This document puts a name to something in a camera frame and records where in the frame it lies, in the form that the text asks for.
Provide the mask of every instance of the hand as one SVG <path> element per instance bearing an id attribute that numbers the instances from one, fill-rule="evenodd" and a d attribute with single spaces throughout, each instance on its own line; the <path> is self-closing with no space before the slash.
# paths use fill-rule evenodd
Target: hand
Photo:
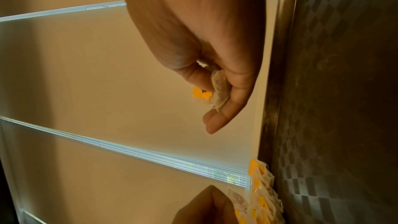
<path id="1" fill-rule="evenodd" d="M 216 64 L 232 85 L 231 98 L 203 117 L 213 134 L 246 105 L 260 71 L 265 0 L 126 0 L 152 53 L 186 81 L 213 91 L 211 74 L 197 62 Z"/>
<path id="2" fill-rule="evenodd" d="M 172 224 L 238 224 L 232 202 L 215 186 L 199 193 L 175 215 Z"/>

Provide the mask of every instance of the finger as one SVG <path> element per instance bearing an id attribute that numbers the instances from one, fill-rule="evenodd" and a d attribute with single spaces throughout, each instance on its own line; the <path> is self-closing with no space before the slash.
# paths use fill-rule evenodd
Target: finger
<path id="1" fill-rule="evenodd" d="M 204 116 L 203 116 L 203 123 L 204 123 L 204 124 L 207 124 L 207 122 L 210 121 L 210 119 L 211 119 L 212 117 L 214 117 L 216 114 L 217 114 L 217 110 L 215 110 L 215 109 L 212 109 L 212 110 L 210 110 L 209 112 L 207 112 L 206 114 L 204 114 Z"/>
<path id="2" fill-rule="evenodd" d="M 225 104 L 224 108 L 219 113 L 209 111 L 204 116 L 203 122 L 206 125 L 206 131 L 209 134 L 214 134 L 236 117 L 236 115 L 246 106 L 249 97 L 253 92 L 253 87 L 254 86 L 249 88 L 232 87 L 231 98 Z"/>
<path id="3" fill-rule="evenodd" d="M 199 63 L 195 62 L 175 71 L 187 82 L 206 91 L 214 92 L 213 84 L 211 83 L 211 72 L 199 65 Z"/>
<path id="4" fill-rule="evenodd" d="M 238 224 L 231 200 L 213 185 L 199 193 L 186 208 L 200 216 L 207 216 L 215 210 L 224 219 L 224 224 Z"/>

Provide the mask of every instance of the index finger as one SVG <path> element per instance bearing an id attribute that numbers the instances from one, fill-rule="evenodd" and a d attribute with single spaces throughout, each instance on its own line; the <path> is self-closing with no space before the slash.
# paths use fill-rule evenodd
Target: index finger
<path id="1" fill-rule="evenodd" d="M 246 106 L 254 86 L 247 88 L 238 88 L 232 86 L 231 97 L 224 108 L 217 113 L 216 110 L 210 110 L 203 116 L 203 122 L 206 125 L 206 131 L 214 134 L 222 127 L 227 125 L 237 114 Z"/>
<path id="2" fill-rule="evenodd" d="M 238 224 L 231 200 L 213 185 L 199 193 L 185 208 L 188 214 L 200 216 L 215 210 L 223 218 L 224 224 Z"/>

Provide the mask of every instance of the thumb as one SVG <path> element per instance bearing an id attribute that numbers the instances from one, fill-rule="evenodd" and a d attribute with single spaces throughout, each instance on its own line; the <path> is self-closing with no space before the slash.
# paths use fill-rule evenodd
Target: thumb
<path id="1" fill-rule="evenodd" d="M 199 65 L 199 63 L 195 62 L 174 71 L 181 75 L 187 82 L 203 90 L 214 92 L 211 82 L 211 72 Z"/>

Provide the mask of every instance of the dark brown surface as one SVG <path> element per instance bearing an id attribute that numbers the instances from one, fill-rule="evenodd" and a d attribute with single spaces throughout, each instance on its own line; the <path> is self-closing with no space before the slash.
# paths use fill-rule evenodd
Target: dark brown surface
<path id="1" fill-rule="evenodd" d="M 398 223 L 397 17 L 297 1 L 271 164 L 289 223 Z"/>

